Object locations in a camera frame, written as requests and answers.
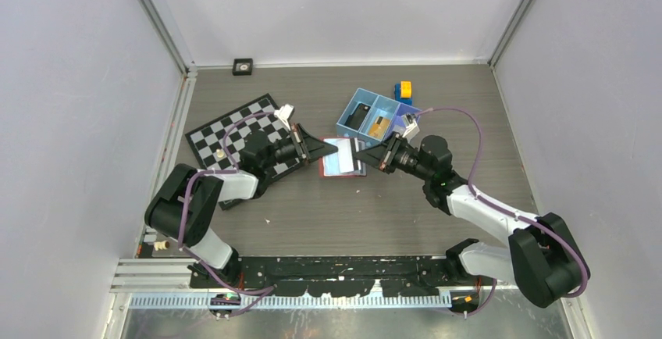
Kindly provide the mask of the red leather card holder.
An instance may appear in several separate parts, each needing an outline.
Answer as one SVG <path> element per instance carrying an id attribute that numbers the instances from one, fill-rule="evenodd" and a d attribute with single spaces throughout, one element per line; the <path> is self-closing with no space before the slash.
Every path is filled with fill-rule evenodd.
<path id="1" fill-rule="evenodd" d="M 367 168 L 364 162 L 356 159 L 356 154 L 365 149 L 363 140 L 356 137 L 328 137 L 324 142 L 337 147 L 337 151 L 325 155 L 319 163 L 321 177 L 365 177 Z"/>

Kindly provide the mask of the white card with grey stripe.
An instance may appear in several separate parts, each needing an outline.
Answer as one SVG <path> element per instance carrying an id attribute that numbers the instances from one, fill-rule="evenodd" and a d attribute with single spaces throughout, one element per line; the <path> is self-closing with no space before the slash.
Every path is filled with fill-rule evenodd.
<path id="1" fill-rule="evenodd" d="M 354 138 L 340 138 L 336 142 L 339 171 L 343 174 L 353 173 L 360 169 L 354 154 L 358 150 L 358 142 Z"/>

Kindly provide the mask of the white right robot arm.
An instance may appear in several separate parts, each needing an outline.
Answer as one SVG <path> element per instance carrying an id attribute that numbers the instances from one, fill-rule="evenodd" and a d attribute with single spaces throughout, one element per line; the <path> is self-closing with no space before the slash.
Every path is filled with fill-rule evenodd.
<path id="1" fill-rule="evenodd" d="M 552 212 L 522 212 L 481 192 L 454 170 L 443 137 L 426 136 L 415 148 L 391 134 L 355 157 L 384 173 L 400 170 L 417 177 L 432 207 L 475 224 L 501 243 L 495 247 L 467 239 L 449 248 L 445 270 L 453 283 L 466 284 L 474 276 L 502 280 L 540 308 L 587 288 L 589 267 L 565 221 Z"/>

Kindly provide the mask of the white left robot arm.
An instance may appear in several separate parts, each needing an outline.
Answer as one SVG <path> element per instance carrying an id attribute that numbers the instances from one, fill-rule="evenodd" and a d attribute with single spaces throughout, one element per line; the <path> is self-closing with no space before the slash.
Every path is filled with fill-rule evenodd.
<path id="1" fill-rule="evenodd" d="M 261 130 L 250 133 L 233 169 L 176 165 L 145 211 L 145 224 L 197 256 L 200 264 L 210 267 L 209 276 L 220 287 L 233 286 L 241 266 L 238 251 L 211 228 L 219 202 L 260 198 L 272 183 L 272 168 L 277 164 L 310 163 L 338 150 L 311 136 L 300 124 L 287 131 L 285 138 L 276 141 Z"/>

